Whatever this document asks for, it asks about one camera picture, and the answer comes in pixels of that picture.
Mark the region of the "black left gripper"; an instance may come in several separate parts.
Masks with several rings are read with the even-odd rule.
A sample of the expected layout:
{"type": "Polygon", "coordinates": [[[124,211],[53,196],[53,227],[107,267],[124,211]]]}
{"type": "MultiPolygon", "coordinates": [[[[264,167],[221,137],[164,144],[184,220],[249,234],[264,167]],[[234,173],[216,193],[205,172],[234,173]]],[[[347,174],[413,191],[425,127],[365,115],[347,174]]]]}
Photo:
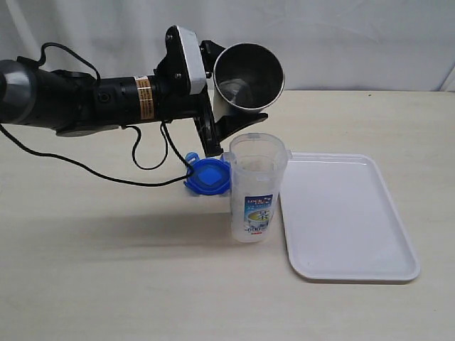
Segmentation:
{"type": "MultiPolygon", "coordinates": [[[[236,114],[223,116],[215,123],[208,84],[201,93],[189,95],[189,78],[176,26],[167,29],[165,47],[166,54],[154,69],[156,117],[166,122],[192,119],[206,156],[219,156],[223,152],[221,141],[268,118],[264,112],[236,114]]],[[[199,48],[205,75],[211,77],[215,62],[225,47],[203,40],[199,48]]]]}

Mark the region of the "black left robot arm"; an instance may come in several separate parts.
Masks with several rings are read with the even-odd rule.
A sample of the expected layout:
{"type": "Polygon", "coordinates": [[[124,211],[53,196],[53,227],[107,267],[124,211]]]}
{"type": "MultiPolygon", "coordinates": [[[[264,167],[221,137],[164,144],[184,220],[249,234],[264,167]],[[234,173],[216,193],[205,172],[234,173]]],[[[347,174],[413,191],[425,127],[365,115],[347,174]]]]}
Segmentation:
{"type": "Polygon", "coordinates": [[[46,71],[38,60],[1,61],[1,122],[86,136],[127,125],[192,119],[208,157],[221,142],[267,119],[262,109],[236,107],[216,117],[208,78],[223,48],[180,26],[166,31],[166,55],[152,75],[101,78],[68,70],[46,71]]]}

